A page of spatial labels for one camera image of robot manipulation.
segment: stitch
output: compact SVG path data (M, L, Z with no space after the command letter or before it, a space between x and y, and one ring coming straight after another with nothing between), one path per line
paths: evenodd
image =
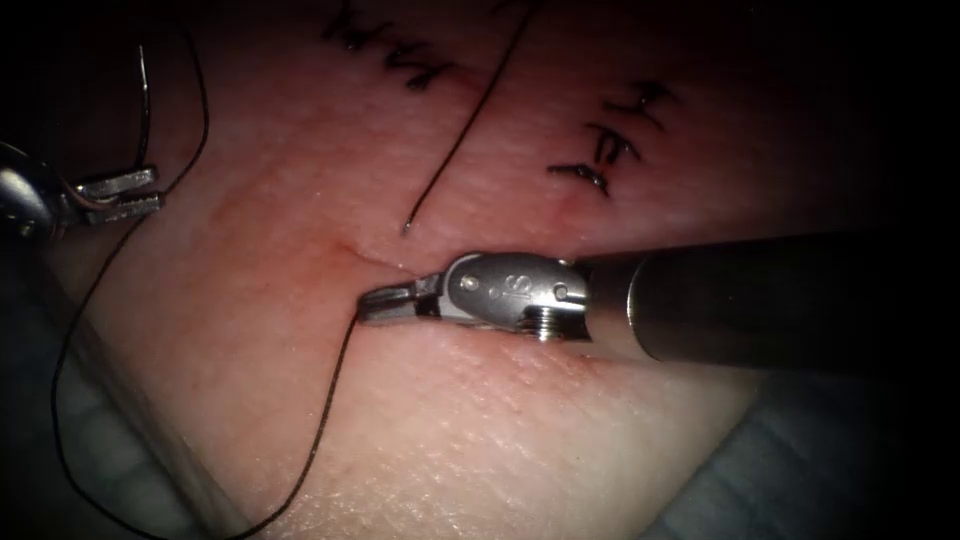
M636 147L633 146L626 137L617 133L616 131L593 122L587 122L584 124L588 128L593 128L600 130L600 137L597 139L597 149L593 153L593 162L600 163L600 155L603 153L603 148L606 146L607 141L611 141L612 145L610 147L610 152L607 153L606 161L610 165L616 163L617 158L620 156L620 151L624 150L628 154L633 154L637 161L640 160L640 152L637 151Z
M586 163L577 163L574 165L549 165L547 167L547 172L572 173L581 178L586 178L591 184L600 188L600 191L603 192L604 196L610 196L610 193L607 192L607 179L599 172L593 170L593 168Z
M608 100L603 100L603 108L606 110L625 112L629 114L635 114L642 116L647 120L653 122L653 125L657 127L660 131L665 131L663 124L661 124L656 118L650 116L647 113L646 107L650 105L657 99L661 97L670 97L676 100L673 94L669 90L664 88L664 86L656 81L634 81L630 84L631 88L636 88L640 91L640 95L637 97L637 103L633 106L620 105L613 103Z

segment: metal jaw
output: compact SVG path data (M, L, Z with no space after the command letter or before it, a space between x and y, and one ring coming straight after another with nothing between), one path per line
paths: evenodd
M23 240L48 243L77 225L150 214L163 207L163 194L137 191L156 180L156 168L147 165L75 185L43 161L0 142L0 228Z
M357 313L369 325L434 319L541 341L585 340L586 298L586 279L562 260L469 253L442 272L364 294Z

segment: black suture thread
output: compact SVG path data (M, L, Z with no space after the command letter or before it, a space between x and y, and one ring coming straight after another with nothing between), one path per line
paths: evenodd
M460 144L463 143L463 139L467 136L467 132L470 131L470 128L473 126L473 122L476 121L477 116L480 115L480 111L490 98L490 94L493 93L493 88L499 81L500 75L503 73L504 68L506 68L507 62L510 60L510 56L513 54L514 49L520 42L523 32L527 29L530 20L533 19L533 16L537 13L542 4L542 0L533 2L530 5L530 9L527 10L527 13L520 21L520 24L517 25L516 31L514 31L513 36L510 38L510 44L507 46L506 51L504 51L503 57L500 59L500 64L497 66L497 70L494 71L493 76L490 78L490 83L487 85L486 90L484 90L483 95L480 97L480 101L477 103L476 108L473 109L473 113L470 114L470 118L463 126L463 129L460 131L460 135L457 136L457 140L453 143L450 151L447 152L446 157L443 158L440 166L437 167L437 170L433 173L433 176L427 183L427 187L424 188L423 192L417 198L417 202L414 203L413 209L410 211L410 215L407 217L407 221L404 223L403 229L400 231L401 236L406 235L410 230L410 226L413 224L413 220L416 218L417 212L420 210L420 206L423 205L423 201L426 200L428 195L430 195L430 192L433 190L433 186L436 185L437 180L440 179L440 175L443 174L443 171L447 168L450 160L453 159L453 155L457 152L457 149L460 148Z
M209 100L207 97L206 83L204 81L203 72L200 65L200 57L197 54L196 46L190 34L182 26L177 25L177 27L181 31L184 39L187 42L187 47L190 50L190 57L193 60L194 70L197 75L197 86L200 91L201 108L203 109L203 132L200 137L200 142L197 145L197 149L193 154L193 157L190 159L187 165L184 166L180 174L177 175L176 179L164 191L165 195L169 195L180 184L183 178L193 169L194 165L196 165L197 161L200 159L200 155L203 153L203 150L206 147L207 139L210 133ZM76 312L71 318L70 324L67 326L67 331L64 335L63 341L60 346L60 351L57 356L57 363L54 368L53 377L50 384L50 413L53 419L53 438L54 438L54 444L56 446L56 451L57 451L57 460L60 462L60 467L63 470L64 476L66 476L67 482L70 484L70 487L73 488L73 490L78 495L80 495L80 497L83 500L85 500L88 504L96 508L97 511L99 511L103 516L108 518L110 521L114 522L120 528L130 533L133 533L137 536L140 536L142 538L147 538L149 540L166 540L162 536L150 534L147 531L144 531L134 525L127 523L122 518L115 515L106 507L98 503L96 499L93 498L93 496L91 496L89 493L84 491L82 487L80 487L79 483L77 483L76 479L73 477L73 474L70 472L70 466L67 463L67 458L63 451L63 440L62 440L62 435L60 433L60 414L57 408L57 394L58 394L58 389L60 384L60 376L63 373L63 366L66 362L67 353L70 350L70 340L73 337L73 334L76 332L77 326L80 324L80 320L83 317L83 313L86 310L87 305L90 303L90 299L93 297L93 294L96 292L98 286L100 285L100 282L103 280L107 271L110 269L110 266L113 264L113 261L120 254L123 247L127 244L127 242L130 240L133 234L137 230L139 230L140 226L143 225L143 223L151 215L152 214L148 214L140 217L123 234L123 236L117 242L116 246L114 246L114 248L107 255L106 259L103 262L103 265L100 267L100 270L97 272L97 275L93 280L93 283L91 284L90 288L87 289L87 292L84 294L83 299L80 301L80 304L77 307ZM284 512L286 512L290 508L290 505L293 503L293 500L296 498L297 494L300 492L300 489L303 487L303 484L310 473L310 469L313 466L313 461L314 461L314 458L316 457L317 449L320 446L320 440L323 437L323 432L327 425L327 419L330 416L330 410L333 407L333 396L336 391L337 383L340 378L340 370L343 366L343 359L346 355L347 346L350 343L350 336L353 334L353 329L356 325L356 322L357 322L357 315L354 314L353 318L350 321L350 324L347 326L346 333L344 334L344 337L343 337L343 342L340 346L340 353L337 356L337 362L334 366L333 376L331 377L331 380L330 380L330 387L327 391L327 399L326 399L326 402L324 403L323 412L320 415L320 422L319 422L319 425L317 426L317 431L316 431L316 434L314 435L313 443L310 446L310 452L307 455L307 460L304 463L303 469L301 470L296 483L291 489L290 494L287 496L284 502L279 507L277 507L276 510L274 510L269 516L264 518L262 521L260 521L256 525L250 527L249 529L239 534L235 534L233 536L227 537L225 540L243 540L245 538L249 538L250 536L260 532L261 530L266 528L268 525L276 521L277 518L279 518Z

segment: screw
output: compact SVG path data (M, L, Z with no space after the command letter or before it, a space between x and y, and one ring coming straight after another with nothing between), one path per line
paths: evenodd
M460 288L465 291L475 291L480 288L480 280L468 274L460 278Z

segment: skin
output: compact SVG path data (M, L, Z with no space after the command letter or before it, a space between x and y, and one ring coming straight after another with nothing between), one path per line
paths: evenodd
M857 226L886 211L880 141L845 59L778 27L786 14L555 2L401 237L525 9L485 17L471 4L358 2L363 28L395 24L357 52L319 39L335 2L186 12L209 143L87 317L108 351L99 369L119 374L167 430L157 451L182 443L250 523L299 474L354 302L375 286L472 250L572 258ZM197 143L196 87L169 27L148 36L150 161L169 182ZM86 84L60 108L47 95L27 100L32 133L44 134L34 147L68 177L135 153L134 51L118 45L128 37L55 50L42 76L83 71ZM457 67L410 92L418 72L382 65L396 40L429 41L410 56ZM601 107L634 103L628 84L641 78L678 98L648 106L663 132ZM643 156L598 166L609 199L545 173L590 162L598 134L587 121ZM68 295L82 294L121 232L72 231L47 250ZM313 470L264 537L629 538L759 383L726 368L586 361L442 323L361 327Z

